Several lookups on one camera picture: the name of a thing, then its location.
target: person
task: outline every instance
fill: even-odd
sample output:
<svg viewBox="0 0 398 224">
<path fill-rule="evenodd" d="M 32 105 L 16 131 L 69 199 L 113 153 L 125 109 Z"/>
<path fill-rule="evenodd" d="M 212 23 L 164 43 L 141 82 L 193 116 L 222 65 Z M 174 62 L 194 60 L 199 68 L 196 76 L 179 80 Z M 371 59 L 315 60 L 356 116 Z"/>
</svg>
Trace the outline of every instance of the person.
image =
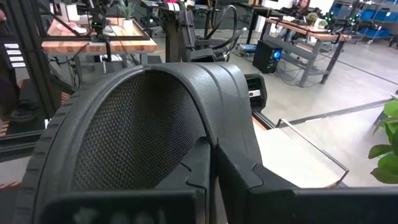
<svg viewBox="0 0 398 224">
<path fill-rule="evenodd" d="M 296 18 L 300 17 L 301 14 L 307 10 L 308 6 L 310 5 L 310 1 L 311 0 L 300 0 L 297 5 L 293 6 L 293 8 L 296 11 L 296 15 L 295 15 Z M 288 29 L 283 28 L 280 31 L 280 33 L 278 34 L 277 38 L 282 40 L 282 39 L 286 38 L 287 33 L 288 33 Z M 289 37 L 287 38 L 288 42 L 292 41 L 292 37 L 294 36 L 294 34 L 295 34 L 295 32 L 292 30 L 289 32 Z"/>
<path fill-rule="evenodd" d="M 0 37 L 8 35 L 6 15 L 0 9 Z M 34 103 L 20 101 L 21 93 L 15 68 L 9 68 L 7 52 L 4 44 L 0 44 L 0 119 L 2 121 L 27 122 L 35 118 L 31 111 L 36 108 Z"/>
</svg>

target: blue light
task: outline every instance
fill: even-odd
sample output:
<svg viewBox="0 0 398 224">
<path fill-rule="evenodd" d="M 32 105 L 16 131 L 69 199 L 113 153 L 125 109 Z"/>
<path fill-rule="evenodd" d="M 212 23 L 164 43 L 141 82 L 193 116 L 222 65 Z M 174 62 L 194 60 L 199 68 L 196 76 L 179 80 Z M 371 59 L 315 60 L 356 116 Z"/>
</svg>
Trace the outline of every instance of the blue light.
<svg viewBox="0 0 398 224">
<path fill-rule="evenodd" d="M 279 60 L 281 55 L 282 55 L 282 52 L 280 50 L 276 50 L 274 52 L 274 54 L 272 55 L 272 58 Z"/>
</svg>

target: wooden tabletop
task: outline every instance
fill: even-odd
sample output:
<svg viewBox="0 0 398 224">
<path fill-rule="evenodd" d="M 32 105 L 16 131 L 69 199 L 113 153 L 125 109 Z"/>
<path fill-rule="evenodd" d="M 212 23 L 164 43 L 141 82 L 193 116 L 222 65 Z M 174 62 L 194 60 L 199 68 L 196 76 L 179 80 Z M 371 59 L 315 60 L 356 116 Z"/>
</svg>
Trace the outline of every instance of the wooden tabletop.
<svg viewBox="0 0 398 224">
<path fill-rule="evenodd" d="M 318 157 L 279 128 L 266 130 L 253 118 L 262 164 L 300 188 L 324 188 L 335 185 L 340 176 Z"/>
<path fill-rule="evenodd" d="M 337 39 L 337 35 L 335 34 L 317 34 L 315 32 L 321 32 L 321 31 L 326 31 L 325 29 L 320 29 L 318 27 L 314 26 L 299 26 L 297 24 L 294 24 L 293 22 L 285 21 L 282 20 L 281 22 L 277 22 L 274 19 L 267 18 L 266 22 L 272 23 L 272 24 L 277 24 L 278 26 L 285 27 L 286 29 L 290 29 L 294 32 L 298 32 L 299 34 L 307 34 L 310 37 L 314 37 L 318 40 L 324 40 L 324 41 L 335 41 Z M 339 41 L 349 41 L 351 40 L 350 35 L 341 35 Z"/>
<path fill-rule="evenodd" d="M 108 18 L 112 24 L 121 26 L 123 23 L 123 18 Z M 58 21 L 53 20 L 50 26 L 48 35 L 52 36 L 74 36 L 71 32 L 60 31 L 57 28 L 59 24 Z M 120 31 L 116 31 L 118 36 L 123 35 L 139 35 L 142 36 L 141 29 L 139 25 L 134 21 L 134 29 L 133 30 L 124 30 L 123 28 L 119 29 Z M 86 45 L 88 41 L 45 41 L 42 44 L 43 49 L 48 54 L 69 54 L 69 53 L 77 53 L 84 45 Z M 123 52 L 124 49 L 127 52 L 153 52 L 156 50 L 156 43 L 150 40 L 130 40 L 130 41 L 112 41 L 111 43 L 111 51 L 113 52 Z M 89 53 L 105 53 L 106 46 L 105 45 L 90 45 L 88 44 L 81 52 L 89 52 Z"/>
</svg>

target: black shoe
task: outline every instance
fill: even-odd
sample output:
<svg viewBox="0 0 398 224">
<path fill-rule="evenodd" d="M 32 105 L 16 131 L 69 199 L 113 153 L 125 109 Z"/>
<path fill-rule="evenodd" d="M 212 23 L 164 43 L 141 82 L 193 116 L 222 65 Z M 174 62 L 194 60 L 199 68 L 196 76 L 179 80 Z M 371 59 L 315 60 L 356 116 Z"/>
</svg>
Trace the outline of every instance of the black shoe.
<svg viewBox="0 0 398 224">
<path fill-rule="evenodd" d="M 25 108 L 17 108 L 6 116 L 6 121 L 25 123 L 36 119 L 36 115 Z"/>
<path fill-rule="evenodd" d="M 27 110 L 36 110 L 37 108 L 39 108 L 39 104 L 32 100 L 20 100 L 18 107 Z"/>
</svg>

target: concrete floor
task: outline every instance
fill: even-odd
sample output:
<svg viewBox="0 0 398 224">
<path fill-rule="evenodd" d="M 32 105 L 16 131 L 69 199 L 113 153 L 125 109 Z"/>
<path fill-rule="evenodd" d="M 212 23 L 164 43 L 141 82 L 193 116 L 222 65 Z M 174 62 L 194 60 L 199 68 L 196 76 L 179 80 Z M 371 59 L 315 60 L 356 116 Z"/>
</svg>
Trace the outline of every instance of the concrete floor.
<svg viewBox="0 0 398 224">
<path fill-rule="evenodd" d="M 246 42 L 245 36 L 247 34 L 240 42 Z M 230 32 L 219 31 L 215 37 L 227 39 Z M 154 40 L 158 43 L 155 55 L 160 55 L 164 61 L 165 39 Z M 398 77 L 394 66 L 397 55 L 397 49 L 388 48 L 385 42 L 347 44 L 341 54 L 341 62 L 336 64 L 327 83 L 316 85 L 321 76 L 310 77 L 306 85 L 311 87 L 308 88 L 292 86 L 301 76 L 297 70 L 282 75 L 290 81 L 283 81 L 278 75 L 264 75 L 268 101 L 262 113 L 276 123 L 279 118 L 293 121 L 389 99 L 397 90 Z M 316 66 L 325 68 L 328 61 L 328 58 L 319 60 Z M 251 62 L 237 55 L 231 56 L 230 63 L 237 65 L 243 73 L 259 73 Z M 285 70 L 296 69 L 289 64 L 280 63 L 280 66 L 286 66 Z M 84 74 L 83 79 L 90 79 L 91 75 Z M 19 69 L 18 76 L 25 78 L 26 72 Z M 371 146 L 387 141 L 384 133 L 372 135 L 373 122 L 381 111 L 380 105 L 369 110 L 298 124 L 297 127 L 351 170 L 345 184 L 350 187 L 381 186 L 383 184 L 369 174 L 376 166 L 376 161 L 367 159 Z M 297 138 L 288 128 L 283 130 Z M 0 164 L 0 184 L 21 180 L 26 162 L 26 159 L 21 159 L 8 165 Z"/>
</svg>

